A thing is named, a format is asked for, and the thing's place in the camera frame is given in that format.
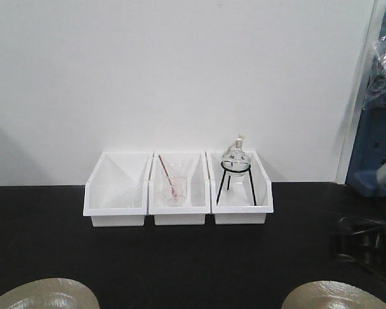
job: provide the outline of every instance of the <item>glass flask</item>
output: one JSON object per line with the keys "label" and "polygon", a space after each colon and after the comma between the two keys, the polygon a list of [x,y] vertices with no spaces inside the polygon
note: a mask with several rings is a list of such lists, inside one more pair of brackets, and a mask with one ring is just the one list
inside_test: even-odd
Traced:
{"label": "glass flask", "polygon": [[244,138],[239,135],[222,156],[222,166],[225,169],[233,171],[233,173],[230,171],[226,172],[229,176],[242,176],[244,173],[240,172],[246,172],[250,166],[250,158],[242,150],[243,139]]}

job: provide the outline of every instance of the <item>white plastic bin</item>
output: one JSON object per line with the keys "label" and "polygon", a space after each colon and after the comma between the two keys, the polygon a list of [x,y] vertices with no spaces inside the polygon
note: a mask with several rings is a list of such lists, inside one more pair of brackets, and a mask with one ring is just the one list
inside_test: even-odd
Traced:
{"label": "white plastic bin", "polygon": [[[187,191],[182,205],[171,206],[163,197],[163,158],[170,176],[175,167],[186,176]],[[205,153],[155,152],[149,184],[149,214],[156,225],[200,225],[210,213],[210,182]]]}
{"label": "white plastic bin", "polygon": [[271,181],[257,153],[250,151],[246,154],[251,159],[256,206],[253,202],[248,173],[240,177],[231,177],[229,190],[226,189],[228,182],[226,175],[219,203],[216,204],[223,175],[223,168],[220,166],[223,153],[206,153],[212,191],[212,214],[214,214],[216,224],[262,224],[266,219],[266,214],[273,212]]}
{"label": "white plastic bin", "polygon": [[102,153],[87,181],[83,216],[94,227],[143,225],[153,152]]}

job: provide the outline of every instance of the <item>black tripod stand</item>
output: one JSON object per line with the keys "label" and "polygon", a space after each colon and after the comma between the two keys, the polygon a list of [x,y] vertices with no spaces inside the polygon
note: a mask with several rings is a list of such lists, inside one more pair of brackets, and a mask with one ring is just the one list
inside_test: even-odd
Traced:
{"label": "black tripod stand", "polygon": [[[240,173],[245,173],[245,172],[249,172],[249,178],[250,178],[250,185],[252,185],[252,194],[253,194],[253,204],[255,206],[256,205],[256,195],[255,195],[255,188],[253,186],[253,177],[252,177],[252,172],[250,170],[250,165],[247,169],[244,169],[242,171],[233,171],[231,169],[228,169],[226,167],[223,166],[223,163],[220,163],[221,167],[223,168],[223,176],[221,178],[221,183],[220,183],[220,188],[219,188],[219,193],[217,194],[217,200],[216,200],[216,204],[219,203],[219,199],[220,199],[220,193],[221,193],[221,188],[223,188],[223,183],[225,182],[225,176],[226,176],[226,172],[230,172],[230,173],[235,173],[235,174],[240,174]],[[232,176],[229,175],[229,178],[227,180],[227,189],[229,190],[229,186],[230,186],[230,179],[231,179]]]}

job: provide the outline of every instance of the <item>black countertop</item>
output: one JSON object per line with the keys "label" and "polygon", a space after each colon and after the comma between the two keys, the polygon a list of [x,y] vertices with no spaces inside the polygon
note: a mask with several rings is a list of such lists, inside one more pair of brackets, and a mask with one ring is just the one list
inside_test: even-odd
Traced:
{"label": "black countertop", "polygon": [[330,253],[338,219],[386,216],[386,199],[333,183],[274,183],[273,198],[264,225],[94,228],[84,187],[0,187],[0,295],[66,277],[101,309],[280,308],[297,286],[335,280],[386,302],[386,283]]}

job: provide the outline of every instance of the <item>tripod leg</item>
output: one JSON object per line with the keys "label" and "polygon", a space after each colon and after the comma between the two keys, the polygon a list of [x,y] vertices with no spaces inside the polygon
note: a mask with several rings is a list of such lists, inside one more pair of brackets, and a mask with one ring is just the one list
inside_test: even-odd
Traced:
{"label": "tripod leg", "polygon": [[250,178],[250,185],[252,185],[252,194],[253,194],[253,204],[256,205],[256,195],[255,195],[255,187],[253,186],[253,177],[252,172],[249,170],[249,178]]}
{"label": "tripod leg", "polygon": [[227,178],[227,189],[229,190],[229,186],[230,186],[230,179],[231,179],[231,176],[229,175],[229,178]]}
{"label": "tripod leg", "polygon": [[221,178],[219,193],[217,194],[216,205],[219,203],[220,192],[221,192],[221,188],[223,187],[223,182],[225,182],[225,176],[226,176],[226,170],[223,171],[223,177]]}

